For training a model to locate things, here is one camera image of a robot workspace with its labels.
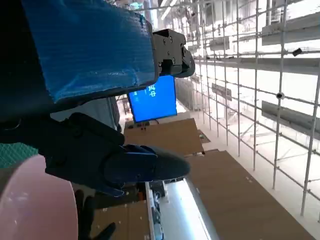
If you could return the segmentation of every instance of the gray panel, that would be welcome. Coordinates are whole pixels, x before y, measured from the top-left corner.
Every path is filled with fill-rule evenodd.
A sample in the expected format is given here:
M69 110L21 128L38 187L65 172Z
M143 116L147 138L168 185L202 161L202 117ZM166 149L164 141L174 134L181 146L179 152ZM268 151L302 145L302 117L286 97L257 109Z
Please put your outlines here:
M278 105L262 101L262 116L277 121ZM281 108L280 123L289 128L292 128L300 133L310 136L312 127L312 116L299 111L294 111L286 107ZM314 138L320 140L320 120L317 117L315 120Z
M226 98L229 101L232 101L231 89L226 89L224 86L212 83L212 91L220 95L221 97Z

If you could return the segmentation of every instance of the computer screen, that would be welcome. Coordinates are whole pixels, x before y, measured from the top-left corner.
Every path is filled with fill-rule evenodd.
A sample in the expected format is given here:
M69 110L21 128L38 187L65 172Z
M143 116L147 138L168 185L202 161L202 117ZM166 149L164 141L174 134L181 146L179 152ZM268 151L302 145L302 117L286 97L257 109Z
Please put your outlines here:
M174 77L160 76L146 89L130 92L129 100L136 123L177 115Z

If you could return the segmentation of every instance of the white floor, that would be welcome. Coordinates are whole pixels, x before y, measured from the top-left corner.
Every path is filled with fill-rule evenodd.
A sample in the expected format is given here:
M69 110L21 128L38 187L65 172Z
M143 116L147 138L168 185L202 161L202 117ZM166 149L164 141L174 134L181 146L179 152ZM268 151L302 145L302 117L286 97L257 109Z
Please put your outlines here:
M277 171L276 186L272 189L274 167L259 155L256 156L256 170L253 171L253 151L241 143L240 157L238 157L238 139L228 134L228 146L226 145L226 130L219 127L217 137L217 124L202 112L191 114L197 127L211 140L203 145L204 150L227 150L311 235L320 240L320 223L318 223L320 202L308 195L304 216L300 216L303 191L300 186L290 180L283 173ZM283 160L281 165L289 172L297 171L296 165Z

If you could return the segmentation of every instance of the gloved hand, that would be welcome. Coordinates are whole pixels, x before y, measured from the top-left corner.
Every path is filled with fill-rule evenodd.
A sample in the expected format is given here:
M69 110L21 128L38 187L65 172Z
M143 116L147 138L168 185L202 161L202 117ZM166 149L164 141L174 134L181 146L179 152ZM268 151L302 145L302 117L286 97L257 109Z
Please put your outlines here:
M88 196L84 202L85 195L82 190L77 190L74 196L78 214L78 240L109 240L116 230L116 224L109 224L98 236L91 239L90 231L95 215L94 198Z

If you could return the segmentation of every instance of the metal pipe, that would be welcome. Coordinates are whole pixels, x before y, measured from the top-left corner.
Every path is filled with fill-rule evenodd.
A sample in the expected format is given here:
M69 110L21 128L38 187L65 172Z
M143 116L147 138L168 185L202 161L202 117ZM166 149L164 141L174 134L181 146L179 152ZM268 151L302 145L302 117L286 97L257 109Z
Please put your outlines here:
M259 27L259 0L255 6L255 69L254 69L254 128L253 128L253 171L256 170L256 143L257 143L257 81L258 81L258 27Z
M198 9L198 12L200 13L200 4L198 4L197 9ZM201 21L201 16L200 16L200 14L198 14L198 18L197 18L197 21L196 21L196 23L197 23L197 29L199 29L199 23L200 23L200 21ZM197 33L197 40L198 40L198 44L199 44L199 46L200 46L200 44L201 44L201 41L200 41L201 36L199 36L199 35L200 35L200 32L198 32L198 33ZM199 66L200 66L201 103L202 103L201 111L202 111L203 124L205 124L204 90L203 90L202 74L201 74L202 69L201 69L201 65L199 65Z
M224 107L226 106L226 105L224 105L223 103L221 103L221 102L219 102L219 101L217 101L217 100L215 100L215 99L213 99L213 98L210 98L210 99L213 100L213 101L216 101L218 104L220 104L220 105L222 105L222 106L224 106ZM243 113L241 113L241 112L240 112L240 115L243 116L243 117L245 117L246 119L249 119L249 120L251 120L251 121L254 122L254 119L252 119L251 117L249 117L249 116L247 116L247 115L245 115L245 114L243 114ZM259 121L257 121L256 123L257 123L258 125L264 127L265 129L269 130L269 131L272 132L272 133L277 133L274 129L268 127L267 125L264 125L263 123L261 123L261 122L259 122ZM286 135L283 135L282 132L279 132L279 136L280 136L280 137L283 137L284 139L286 139L286 140L288 140L288 141L290 141L290 142L292 142L292 143L294 143L294 144L296 144L296 145L298 145L299 147L301 147L301 148L303 148L303 149L308 150L308 147L306 147L306 146L303 145L302 143L300 143L300 142L298 142L298 141L296 141L296 140L294 140L294 139L292 139L292 138L290 138L290 137L288 137L288 136L286 136ZM320 156L320 152L314 151L313 153L314 153L315 155L317 155L317 156Z
M266 0L266 9L272 8L272 0ZM266 26L271 25L271 11L266 13Z
M284 0L283 10L283 24L281 32L281 59L280 59L280 79L279 79L279 93L282 92L282 78L284 73L284 49L285 49L285 29L287 24L287 1ZM281 115L281 98L278 99L278 112L276 115L276 136L275 136L275 152L274 152L274 168L273 168L273 182L272 189L276 187L276 175L277 175L277 158L278 158L278 146L279 146L279 128L280 128L280 115Z
M205 16L205 9L207 9L208 7L206 6L203 6L204 7L204 10L202 11L203 13L203 25L206 25L206 16ZM205 45L205 42L206 42L206 34L205 34L205 29L202 28L202 36L204 37L204 39L202 39L202 44L203 44L203 55L207 56L207 46ZM206 83L207 83L207 91L208 91L208 109L209 109L209 114L210 113L210 98L209 98L209 78L208 78L208 60L207 58L205 58L205 69L206 69ZM211 130L211 119L209 117L209 127L210 127L210 130Z
M196 20L196 29L199 29L199 18ZM200 43L200 39L199 39L199 34L198 32L196 32L196 42L197 42L197 45ZM203 89L202 89L202 74L201 74L201 59L199 59L199 68L200 68L200 84L201 84L201 93L203 93ZM198 87L197 87L198 83L195 83L195 90L198 92ZM197 112L198 112L198 118L200 117L199 116L199 111L200 111L200 108L199 108L199 104L198 104L198 93L196 94L196 101L197 101ZM201 95L201 103L202 103L202 112L203 112L203 109L204 109L204 96Z
M222 26L223 26L223 55L226 55L226 36L225 36L225 5L222 1ZM224 64L224 90L227 94L227 67ZM228 103L227 96L225 98L225 126L226 126L226 145L228 146Z
M214 121L216 121L220 126L222 126L224 129L227 130L227 128L225 126L223 126L220 122L218 122L216 119L212 118ZM235 133L233 133L232 131L229 130L229 132L237 138L237 135ZM248 148L250 148L251 150L254 150L254 148L252 146L250 146L248 143L246 143L244 140L240 140L243 144L245 144ZM264 155L262 155L260 152L256 151L256 153L263 158L264 160L266 160L269 164L271 164L272 166L274 166L274 163L272 161L270 161L268 158L266 158ZM303 188L304 186L299 183L297 180L295 180L292 176L290 176L288 173L286 173L284 170L282 170L279 166L277 167L277 170L279 170L281 173L283 173L286 177L288 177L291 181L293 181L294 183L296 183L298 186L300 186L301 188ZM311 190L308 190L308 193L313 196L315 199L317 199L318 201L320 201L320 197L317 196L316 194L314 194Z
M188 28L190 26L188 26L188 22L187 22L187 18L185 18L185 31L186 31L186 38L188 39ZM188 77L188 79L190 80L190 85L192 86L191 87L191 96L189 98L189 107L190 105L192 104L192 111L194 112L195 111L195 100L194 100L194 84L191 80L191 77Z
M236 0L236 57L239 58L239 0ZM240 69L237 68L238 88L238 157L240 157Z
M212 80L217 80L217 81L220 81L220 82L225 82L224 80L221 80L221 79L215 79L213 77L208 77L209 79L212 79ZM232 85L235 85L235 86L238 86L238 83L235 83L235 82L230 82L230 81L226 81L228 84L232 84ZM245 88L245 89L251 89L251 90L255 90L255 88L253 87L250 87L250 86L246 86L246 85L242 85L240 84L239 87L241 88ZM270 95L274 95L276 96L277 94L274 93L274 92L269 92L269 91L265 91L265 90L261 90L259 88L257 88L257 91L258 92L261 92L261 93L265 93L265 94L270 94ZM314 106L315 103L314 102L311 102L311 101L307 101L307 100L303 100L303 99L300 99L300 98L295 98L295 97L291 97L291 96L284 96L285 99L289 99L289 100L293 100L293 101L297 101L297 102L300 102L300 103L304 103L304 104L309 104L309 105L312 105Z
M215 31L214 31L214 5L211 4L211 16L212 16L212 38L213 41L215 40ZM214 79L215 79L215 85L217 85L217 72L216 72L216 58L214 58ZM218 99L217 92L215 92L215 99ZM218 103L217 101L215 102L215 115L216 115L216 131L217 131L217 137L219 137L219 124L218 124Z
M306 206L306 197L307 197L307 189L308 189L308 180L309 180L309 172L310 172L310 163L311 163L311 155L313 153L312 147L314 143L315 136L315 128L316 128L316 119L317 119L317 110L318 110L318 99L319 99L319 90L320 90L320 63L319 63L319 73L318 80L316 83L315 89L315 98L314 98L314 107L313 107L313 116L312 116L312 126L310 129L310 142L308 148L308 157L306 160L306 168L305 168L305 177L304 177L304 186L303 186L303 196L302 196L302 206L300 215L303 216L305 212Z

